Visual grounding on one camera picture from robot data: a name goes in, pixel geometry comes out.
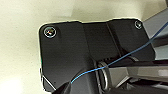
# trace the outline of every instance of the screw head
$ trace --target screw head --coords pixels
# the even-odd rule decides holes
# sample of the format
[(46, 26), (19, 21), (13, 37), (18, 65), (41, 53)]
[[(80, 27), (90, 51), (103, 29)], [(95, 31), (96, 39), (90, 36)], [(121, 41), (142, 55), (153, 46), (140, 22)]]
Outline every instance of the screw head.
[(44, 35), (48, 38), (53, 38), (56, 35), (56, 30), (54, 27), (46, 27), (44, 29)]
[(140, 21), (135, 21), (135, 27), (136, 27), (137, 29), (141, 29), (141, 28), (142, 28), (142, 22), (140, 22)]

